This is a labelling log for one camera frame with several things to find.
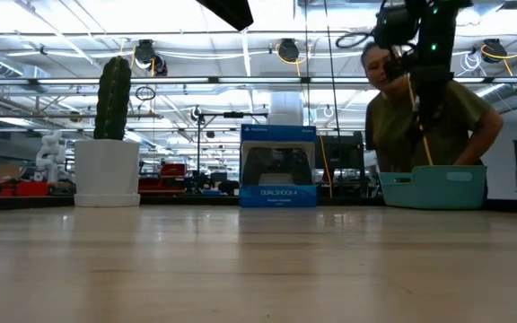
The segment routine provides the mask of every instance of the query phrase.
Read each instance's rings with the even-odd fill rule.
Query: man's hair
[[[362,63],[364,69],[366,69],[364,59],[366,58],[366,55],[368,55],[368,52],[375,47],[378,47],[378,44],[373,41],[369,41],[366,43],[366,45],[364,45],[363,54],[360,56],[360,63]]]

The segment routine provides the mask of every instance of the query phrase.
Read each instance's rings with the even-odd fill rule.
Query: black speaker
[[[197,0],[197,2],[237,31],[244,30],[254,22],[247,0]]]

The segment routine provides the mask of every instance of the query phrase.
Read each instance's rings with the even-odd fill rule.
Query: white robot
[[[43,146],[35,159],[35,165],[37,166],[37,172],[35,173],[36,181],[42,181],[42,174],[47,171],[47,182],[57,182],[58,165],[63,165],[65,162],[65,147],[59,144],[62,135],[61,131],[56,130],[49,132],[41,138]]]

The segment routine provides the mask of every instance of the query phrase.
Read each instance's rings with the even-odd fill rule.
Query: olive shirt
[[[464,152],[478,121],[491,109],[489,103],[460,83],[449,82],[439,117],[426,134],[435,165],[452,165]],[[381,93],[366,110],[366,149],[376,150],[381,171],[410,172],[415,166],[428,165],[424,141],[416,148],[407,135],[413,122],[412,102],[394,103]]]

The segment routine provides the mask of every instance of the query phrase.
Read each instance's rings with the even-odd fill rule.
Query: white pot
[[[139,144],[119,140],[75,142],[76,206],[136,206]]]

